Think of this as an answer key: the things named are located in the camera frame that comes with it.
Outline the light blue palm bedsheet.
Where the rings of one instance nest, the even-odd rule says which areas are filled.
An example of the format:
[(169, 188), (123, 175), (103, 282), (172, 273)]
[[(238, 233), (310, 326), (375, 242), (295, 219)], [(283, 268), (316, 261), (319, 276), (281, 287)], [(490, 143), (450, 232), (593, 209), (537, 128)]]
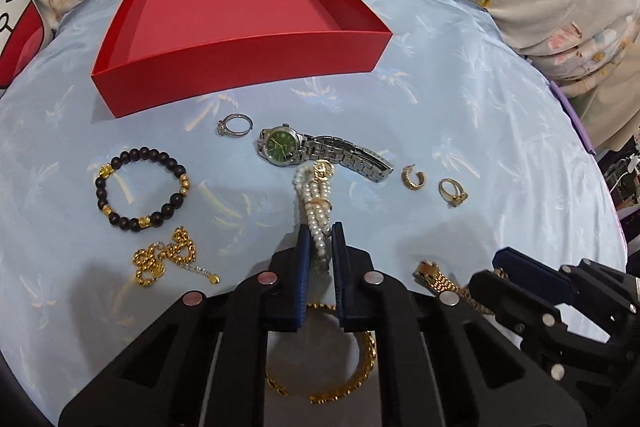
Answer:
[[(1, 351), (46, 418), (191, 289), (216, 295), (265, 269), (299, 224), (294, 172), (224, 138), (242, 114), (375, 150), (427, 176), (410, 191), (345, 168), (332, 217), (381, 271), (414, 286), (421, 260), (454, 279), (512, 247), (550, 267), (623, 269), (627, 246), (598, 165), (547, 80), (457, 0), (363, 0), (393, 39), (373, 72), (190, 98), (122, 119), (90, 72), (122, 0), (87, 0), (1, 101)], [(176, 158), (191, 191), (174, 220), (127, 233), (96, 207), (99, 168), (123, 150)]]

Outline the silver watch green dial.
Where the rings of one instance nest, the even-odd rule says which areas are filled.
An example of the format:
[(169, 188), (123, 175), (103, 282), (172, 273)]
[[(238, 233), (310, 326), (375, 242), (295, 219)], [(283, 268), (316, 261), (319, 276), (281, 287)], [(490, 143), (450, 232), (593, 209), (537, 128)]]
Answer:
[(271, 165), (290, 167), (306, 161), (325, 160), (360, 174), (372, 182), (385, 181), (394, 166), (378, 153), (337, 136), (309, 135), (288, 124), (262, 129), (257, 154)]

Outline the gold wrist watch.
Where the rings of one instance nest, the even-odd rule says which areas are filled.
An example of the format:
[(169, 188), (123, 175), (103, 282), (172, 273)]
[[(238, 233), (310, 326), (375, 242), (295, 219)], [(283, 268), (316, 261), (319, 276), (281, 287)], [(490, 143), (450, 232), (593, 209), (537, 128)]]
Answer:
[(457, 294), (474, 310), (480, 312), (480, 314), (494, 314), (491, 309), (486, 308), (471, 296), (471, 291), (469, 291), (468, 286), (459, 286), (457, 283), (454, 283), (453, 280), (450, 280), (449, 277), (446, 277), (435, 262), (422, 260), (418, 264), (416, 271), (413, 272), (413, 276), (419, 284), (431, 291), (435, 297), (439, 297), (443, 293), (446, 293), (446, 291), (451, 291)]

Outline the gold hoop earring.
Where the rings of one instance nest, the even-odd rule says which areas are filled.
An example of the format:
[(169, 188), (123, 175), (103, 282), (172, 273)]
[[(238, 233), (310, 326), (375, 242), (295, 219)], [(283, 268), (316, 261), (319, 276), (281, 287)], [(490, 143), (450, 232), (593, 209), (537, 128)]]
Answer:
[(423, 171), (414, 170), (416, 165), (408, 165), (401, 170), (401, 181), (410, 191), (420, 191), (425, 186), (427, 176)]

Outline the pink bunny face pillow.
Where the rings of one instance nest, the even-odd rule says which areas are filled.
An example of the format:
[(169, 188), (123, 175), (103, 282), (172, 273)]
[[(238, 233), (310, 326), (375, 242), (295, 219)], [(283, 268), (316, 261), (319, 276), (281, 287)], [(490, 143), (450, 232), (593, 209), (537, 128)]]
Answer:
[(52, 39), (53, 32), (35, 0), (1, 0), (0, 89), (6, 92), (14, 78)]

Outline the red cardboard box tray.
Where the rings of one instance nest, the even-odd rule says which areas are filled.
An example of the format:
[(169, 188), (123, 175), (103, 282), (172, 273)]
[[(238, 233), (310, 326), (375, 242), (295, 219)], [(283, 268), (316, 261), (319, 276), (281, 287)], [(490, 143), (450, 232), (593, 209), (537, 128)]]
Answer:
[(392, 35), (362, 0), (122, 0), (91, 78), (119, 118), (254, 84), (371, 72)]

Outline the gold cuff bangle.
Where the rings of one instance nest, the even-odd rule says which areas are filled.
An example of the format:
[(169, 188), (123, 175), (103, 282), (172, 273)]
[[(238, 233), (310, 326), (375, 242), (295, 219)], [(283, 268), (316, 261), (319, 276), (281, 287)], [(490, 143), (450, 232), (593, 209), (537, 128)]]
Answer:
[[(321, 312), (331, 317), (337, 317), (336, 306), (329, 303), (307, 303), (306, 311)], [(356, 332), (353, 333), (359, 348), (358, 365), (347, 381), (333, 389), (313, 392), (308, 395), (307, 400), (311, 405), (323, 405), (333, 403), (345, 399), (352, 395), (356, 390), (360, 389), (369, 379), (375, 368), (378, 359), (378, 348), (373, 332)], [(265, 382), (268, 387), (281, 397), (292, 397), (290, 389), (279, 383), (276, 379), (269, 375), (265, 369)]]

